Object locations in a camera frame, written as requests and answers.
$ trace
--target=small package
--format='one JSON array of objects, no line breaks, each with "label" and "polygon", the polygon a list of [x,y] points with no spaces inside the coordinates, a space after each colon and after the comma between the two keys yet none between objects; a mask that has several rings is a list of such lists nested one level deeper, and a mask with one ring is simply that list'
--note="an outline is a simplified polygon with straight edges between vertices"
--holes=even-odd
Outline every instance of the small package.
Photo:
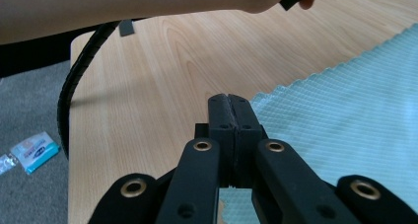
[{"label": "small package", "polygon": [[59,146],[46,132],[32,136],[11,149],[13,156],[19,160],[28,174],[31,174],[58,151]]}]

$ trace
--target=textured fabric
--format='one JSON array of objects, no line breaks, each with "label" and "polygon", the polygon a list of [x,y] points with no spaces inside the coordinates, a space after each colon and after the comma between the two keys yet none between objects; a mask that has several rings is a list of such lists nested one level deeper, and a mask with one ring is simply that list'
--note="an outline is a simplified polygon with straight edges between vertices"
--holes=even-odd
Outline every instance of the textured fabric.
[{"label": "textured fabric", "polygon": [[[251,105],[268,136],[291,144],[323,180],[336,185],[343,176],[366,176],[418,211],[417,80],[414,25],[347,63],[259,93]],[[221,199],[242,209],[231,192],[221,191]],[[249,191],[242,195],[250,198]]]}]

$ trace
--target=light wood surface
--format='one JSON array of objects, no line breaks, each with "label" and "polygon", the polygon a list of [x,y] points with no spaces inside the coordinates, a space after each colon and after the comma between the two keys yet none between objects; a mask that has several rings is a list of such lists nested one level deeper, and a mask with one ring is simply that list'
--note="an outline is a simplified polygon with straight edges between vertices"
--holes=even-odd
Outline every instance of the light wood surface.
[{"label": "light wood surface", "polygon": [[[320,0],[309,11],[159,17],[135,23],[133,36],[115,32],[71,107],[69,223],[87,223],[118,178],[175,167],[209,97],[250,100],[347,61],[418,22],[417,10],[418,0]],[[89,36],[73,42],[73,62]]]}]

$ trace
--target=black cable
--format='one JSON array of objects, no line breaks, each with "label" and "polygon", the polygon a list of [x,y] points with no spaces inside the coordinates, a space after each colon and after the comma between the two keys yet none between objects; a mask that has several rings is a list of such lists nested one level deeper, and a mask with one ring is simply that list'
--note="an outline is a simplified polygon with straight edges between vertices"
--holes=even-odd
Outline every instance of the black cable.
[{"label": "black cable", "polygon": [[80,82],[84,72],[89,67],[96,53],[105,43],[107,38],[113,33],[120,21],[110,22],[101,25],[95,33],[90,37],[87,44],[84,46],[76,62],[71,67],[70,72],[65,79],[62,86],[61,94],[58,100],[57,123],[58,132],[61,136],[61,146],[64,150],[65,156],[69,157],[69,115],[70,104],[76,91],[77,85]]}]

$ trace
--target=human arm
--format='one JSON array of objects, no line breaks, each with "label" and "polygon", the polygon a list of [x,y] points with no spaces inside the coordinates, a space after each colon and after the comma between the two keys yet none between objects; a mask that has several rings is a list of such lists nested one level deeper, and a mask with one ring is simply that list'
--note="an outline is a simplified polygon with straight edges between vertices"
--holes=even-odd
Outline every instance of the human arm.
[{"label": "human arm", "polygon": [[221,9],[264,11],[280,0],[0,0],[0,44],[105,22]]}]

